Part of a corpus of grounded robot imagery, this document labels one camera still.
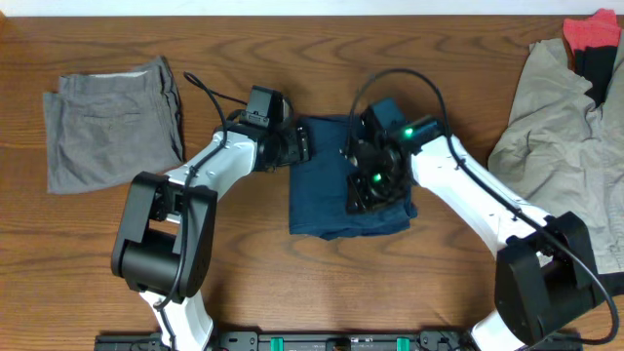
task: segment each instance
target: folded gray pants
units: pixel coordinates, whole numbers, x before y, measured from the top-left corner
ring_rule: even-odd
[[[44,94],[48,191],[118,185],[182,161],[179,97],[163,58],[129,73],[69,75]]]
[[[531,203],[587,224],[601,274],[624,272],[624,36],[606,101],[567,69],[561,39],[530,47],[489,171]]]

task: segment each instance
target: blue cloth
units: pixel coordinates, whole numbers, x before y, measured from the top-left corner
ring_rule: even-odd
[[[290,231],[325,240],[394,234],[410,228],[416,208],[405,201],[368,214],[347,214],[347,176],[357,169],[339,149],[347,138],[347,117],[305,117],[310,161],[291,166]]]

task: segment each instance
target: black cable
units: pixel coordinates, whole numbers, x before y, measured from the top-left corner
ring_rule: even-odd
[[[169,333],[169,342],[171,345],[172,351],[176,351],[176,335],[174,334],[174,329],[172,325],[169,323],[169,318],[167,318],[167,313],[165,309],[160,310],[160,318],[163,320],[163,324],[165,325],[165,329]]]
[[[227,115],[227,120],[228,121],[234,121],[236,118],[238,118],[238,116],[241,115],[241,113],[245,112],[244,109],[239,108],[239,109],[235,109],[234,111],[230,112],[230,114]]]
[[[194,77],[193,79],[195,79],[198,83],[200,83],[200,84],[202,83],[202,82],[200,82],[200,80],[199,80],[199,79],[197,79],[197,77],[195,77],[194,75],[193,75],[193,77]],[[193,84],[194,86],[196,86],[197,88],[200,88],[200,89],[204,89],[204,88],[206,88],[206,86],[204,86],[204,88],[200,87],[199,85],[195,84],[195,82],[191,82],[191,84]],[[208,89],[208,88],[206,88],[206,90],[208,90],[208,92],[211,92],[211,94],[213,94],[213,95],[214,95],[214,96],[216,96],[216,97],[225,98],[225,99],[228,99],[228,100],[230,100],[230,101],[234,101],[234,102],[236,102],[236,103],[240,103],[240,104],[242,104],[242,105],[247,106],[247,103],[246,103],[245,101],[242,101],[241,99],[237,99],[237,98],[235,98],[235,97],[229,97],[229,96],[227,96],[226,94],[222,94],[222,93],[216,92],[216,91],[214,91],[214,90],[212,90],[212,89]]]
[[[156,302],[153,305],[154,309],[156,309],[158,312],[161,313],[163,324],[165,325],[165,328],[167,329],[167,332],[170,335],[173,336],[173,338],[172,338],[172,350],[174,350],[174,351],[176,351],[176,348],[175,348],[175,346],[176,346],[176,336],[173,335],[173,330],[171,329],[171,325],[169,325],[169,320],[167,319],[167,315],[165,314],[165,307],[169,304],[169,302],[172,301],[174,296],[177,294],[177,290],[179,288],[179,284],[180,284],[180,281],[181,281],[181,278],[182,278],[182,272],[184,270],[184,263],[186,261],[186,246],[187,246],[187,242],[188,242],[188,216],[189,216],[189,214],[188,214],[188,209],[189,209],[188,188],[190,186],[190,183],[191,183],[192,179],[197,174],[197,170],[199,170],[208,160],[210,160],[213,156],[215,156],[216,153],[218,151],[220,151],[225,146],[225,144],[227,143],[227,126],[226,126],[226,121],[225,121],[225,115],[223,114],[223,110],[221,109],[221,106],[218,104],[218,101],[216,101],[214,92],[211,91],[210,89],[208,89],[204,85],[204,83],[202,83],[202,81],[200,81],[199,78],[197,78],[192,73],[184,72],[184,78],[186,78],[186,80],[188,80],[194,86],[196,86],[196,87],[200,88],[201,90],[203,90],[204,92],[206,92],[208,97],[213,102],[214,108],[216,109],[216,112],[218,112],[218,116],[221,119],[221,126],[223,128],[223,139],[221,140],[219,145],[213,151],[211,151],[208,155],[204,156],[195,165],[190,166],[189,169],[188,169],[188,174],[186,175],[186,179],[184,180],[184,187],[182,189],[182,199],[183,199],[183,202],[182,202],[182,210],[181,210],[181,213],[180,213],[182,231],[180,233],[180,236],[181,236],[180,237],[180,241],[181,241],[181,243],[180,243],[180,260],[179,260],[179,264],[177,266],[177,271],[175,272],[174,283],[173,283],[172,288],[170,289],[169,293],[167,294],[167,296],[165,297],[164,300],[162,300],[160,302]]]
[[[374,83],[377,79],[379,79],[379,78],[381,78],[383,76],[386,76],[388,74],[392,74],[392,73],[404,73],[404,74],[408,74],[408,75],[412,75],[412,76],[418,77],[422,81],[424,81],[433,90],[433,92],[436,94],[436,97],[438,98],[438,103],[440,104],[440,108],[442,109],[442,115],[443,115],[443,118],[444,118],[443,123],[444,123],[444,126],[445,126],[445,137],[447,138],[448,150],[450,151],[450,154],[452,155],[452,158],[455,160],[455,162],[457,162],[457,166],[465,174],[467,174],[473,181],[475,181],[475,183],[477,183],[477,185],[479,185],[482,189],[484,189],[484,191],[489,196],[494,198],[507,211],[511,212],[514,215],[514,217],[522,220],[524,223],[526,223],[527,225],[529,225],[530,227],[535,229],[535,231],[537,233],[543,235],[544,238],[546,238],[546,240],[548,240],[558,250],[560,250],[565,255],[567,255],[571,260],[576,262],[587,273],[587,275],[592,279],[594,285],[596,285],[598,287],[598,289],[601,291],[601,294],[604,296],[604,300],[606,301],[606,304],[608,305],[608,309],[609,309],[610,314],[611,314],[611,330],[609,331],[609,334],[607,336],[603,337],[603,338],[600,338],[600,339],[585,339],[585,338],[580,338],[580,337],[564,337],[564,338],[560,338],[560,340],[569,341],[569,342],[577,342],[577,343],[582,343],[582,344],[587,344],[587,345],[604,345],[606,343],[611,342],[617,336],[617,332],[618,332],[619,324],[620,324],[619,316],[617,314],[617,306],[615,305],[615,302],[613,301],[613,297],[611,297],[611,295],[606,291],[605,287],[603,286],[601,281],[598,279],[598,277],[594,274],[594,272],[592,272],[592,270],[589,269],[589,267],[587,267],[587,265],[585,265],[585,263],[583,263],[583,261],[580,258],[578,258],[578,256],[575,253],[573,253],[564,244],[562,244],[559,241],[559,239],[555,238],[551,233],[549,233],[546,229],[544,229],[544,227],[542,227],[537,222],[535,222],[533,219],[531,219],[526,214],[524,214],[523,211],[520,208],[518,208],[518,207],[514,206],[513,204],[509,203],[502,196],[500,196],[497,192],[495,192],[493,189],[491,189],[487,184],[485,184],[478,176],[476,176],[466,166],[465,160],[462,159],[461,157],[459,157],[459,155],[457,155],[457,152],[455,152],[455,148],[454,148],[454,146],[452,144],[452,138],[451,138],[452,137],[452,132],[450,130],[449,116],[447,115],[447,107],[445,105],[444,99],[442,98],[442,93],[440,93],[440,90],[438,89],[438,87],[436,87],[436,85],[431,80],[429,80],[429,78],[424,76],[422,73],[420,73],[418,71],[415,71],[413,69],[409,69],[409,68],[390,68],[390,69],[383,70],[383,71],[373,75],[369,79],[369,81],[367,81],[364,84],[362,89],[360,89],[360,91],[356,94],[356,97],[353,100],[353,104],[351,105],[351,111],[349,112],[349,127],[348,127],[349,130],[348,130],[348,133],[347,133],[347,144],[345,146],[344,155],[347,156],[347,157],[349,155],[350,137],[353,135],[353,131],[352,131],[353,119],[355,117],[355,108],[356,108],[356,105],[357,105],[359,99],[362,97],[362,95],[364,94],[366,89],[368,89],[369,86],[372,83]]]

